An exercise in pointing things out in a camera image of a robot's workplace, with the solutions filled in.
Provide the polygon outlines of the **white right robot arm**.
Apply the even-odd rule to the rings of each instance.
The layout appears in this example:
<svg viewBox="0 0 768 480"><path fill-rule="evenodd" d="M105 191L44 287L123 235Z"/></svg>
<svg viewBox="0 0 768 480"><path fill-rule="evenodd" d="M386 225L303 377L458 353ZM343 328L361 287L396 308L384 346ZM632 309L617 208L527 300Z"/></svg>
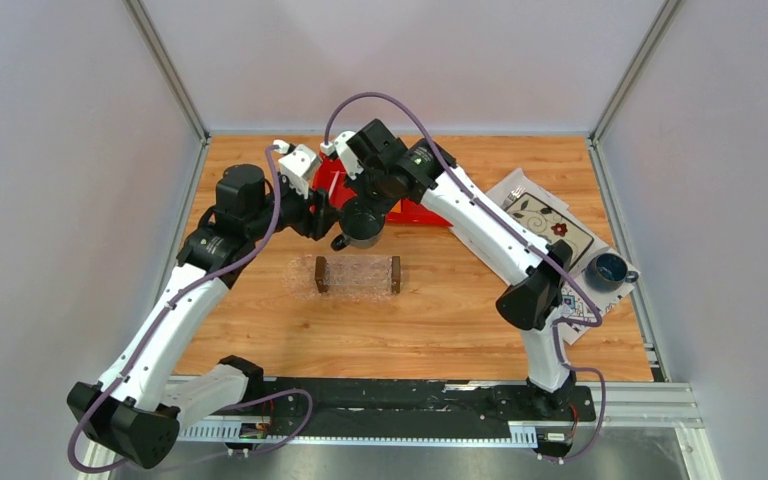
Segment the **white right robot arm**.
<svg viewBox="0 0 768 480"><path fill-rule="evenodd" d="M408 147L380 120L333 140L346 186L354 195L341 208L335 250L374 245L386 216L409 200L454 227L475 255L507 288L496 300L499 315L521 333L528 358L530 404L539 416L558 417L570 405L575 375L563 366L550 323L569 279L572 248L529 233L494 204L439 144L427 139Z"/></svg>

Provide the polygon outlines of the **dark grey mug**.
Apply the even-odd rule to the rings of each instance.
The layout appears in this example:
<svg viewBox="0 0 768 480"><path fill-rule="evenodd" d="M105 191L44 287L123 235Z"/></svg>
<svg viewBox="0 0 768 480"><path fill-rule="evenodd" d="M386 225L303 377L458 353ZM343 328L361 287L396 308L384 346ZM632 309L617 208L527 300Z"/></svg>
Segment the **dark grey mug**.
<svg viewBox="0 0 768 480"><path fill-rule="evenodd" d="M338 224L340 233L330 244L333 251L347 247L368 249L378 242L386 224L386 214L355 197L343 205Z"/></svg>

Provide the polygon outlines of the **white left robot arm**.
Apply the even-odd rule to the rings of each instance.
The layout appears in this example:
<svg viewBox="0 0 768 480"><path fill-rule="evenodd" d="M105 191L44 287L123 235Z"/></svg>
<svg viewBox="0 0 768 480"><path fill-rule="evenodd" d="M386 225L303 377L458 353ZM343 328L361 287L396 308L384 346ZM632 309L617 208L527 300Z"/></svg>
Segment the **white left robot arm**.
<svg viewBox="0 0 768 480"><path fill-rule="evenodd" d="M176 387L168 381L207 315L272 234L291 228L319 240L335 223L327 191L312 185L318 168L281 165L271 181L256 165L227 168L137 335L97 382L72 387L67 404L81 431L117 454L117 466L153 468L201 419L230 406L243 415L262 408L263 370L237 356Z"/></svg>

